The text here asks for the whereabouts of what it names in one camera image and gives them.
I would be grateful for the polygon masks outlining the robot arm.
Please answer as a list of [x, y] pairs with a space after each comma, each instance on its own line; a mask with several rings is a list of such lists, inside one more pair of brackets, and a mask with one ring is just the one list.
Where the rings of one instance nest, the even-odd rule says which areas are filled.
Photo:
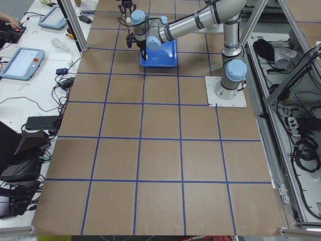
[[126, 37], [127, 46], [136, 43], [143, 60], [146, 51], [158, 51], [161, 45], [191, 32], [215, 24], [223, 24], [224, 47], [222, 49], [223, 76], [214, 88], [220, 99], [232, 100], [241, 91], [239, 85], [245, 80], [247, 65], [243, 61], [243, 47], [240, 41], [240, 14], [246, 1], [210, 1], [208, 4], [183, 18], [166, 22], [164, 17], [147, 16], [142, 10], [131, 14], [133, 32]]

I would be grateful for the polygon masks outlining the person hand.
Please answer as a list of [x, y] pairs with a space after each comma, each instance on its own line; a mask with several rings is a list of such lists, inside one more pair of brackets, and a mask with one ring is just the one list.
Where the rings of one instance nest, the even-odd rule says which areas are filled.
[[5, 22], [5, 23], [9, 23], [11, 25], [11, 27], [15, 28], [17, 27], [20, 23], [18, 22], [17, 19], [15, 19], [14, 17], [7, 15], [6, 13], [0, 11], [0, 19], [1, 21]]

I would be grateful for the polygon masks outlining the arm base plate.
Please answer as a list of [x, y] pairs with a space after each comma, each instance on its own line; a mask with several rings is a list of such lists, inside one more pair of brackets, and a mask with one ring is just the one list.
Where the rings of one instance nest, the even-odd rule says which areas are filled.
[[198, 32], [203, 34], [224, 34], [223, 24], [211, 24], [198, 30]]
[[211, 107], [247, 107], [244, 90], [239, 84], [235, 90], [227, 90], [221, 85], [220, 76], [206, 76], [205, 86], [208, 106]]

